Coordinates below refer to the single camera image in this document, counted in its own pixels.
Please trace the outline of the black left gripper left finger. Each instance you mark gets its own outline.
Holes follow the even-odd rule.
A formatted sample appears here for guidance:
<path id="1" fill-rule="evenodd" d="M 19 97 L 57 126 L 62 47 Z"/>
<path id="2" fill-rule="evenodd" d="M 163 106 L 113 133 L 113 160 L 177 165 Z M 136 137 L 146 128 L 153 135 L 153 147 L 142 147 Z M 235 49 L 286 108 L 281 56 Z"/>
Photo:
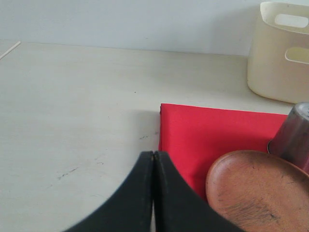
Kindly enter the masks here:
<path id="1" fill-rule="evenodd" d="M 114 194 L 68 232 L 149 232 L 152 220 L 153 152 L 141 152 Z"/>

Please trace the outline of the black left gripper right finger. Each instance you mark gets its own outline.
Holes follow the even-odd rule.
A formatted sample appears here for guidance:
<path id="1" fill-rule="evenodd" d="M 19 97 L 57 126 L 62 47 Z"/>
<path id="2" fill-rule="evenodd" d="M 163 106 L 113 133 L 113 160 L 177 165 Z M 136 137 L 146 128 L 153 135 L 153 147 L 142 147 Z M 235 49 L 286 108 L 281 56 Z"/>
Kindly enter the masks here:
<path id="1" fill-rule="evenodd" d="M 200 198 L 162 151 L 154 153 L 154 208 L 157 232 L 242 231 Z"/>

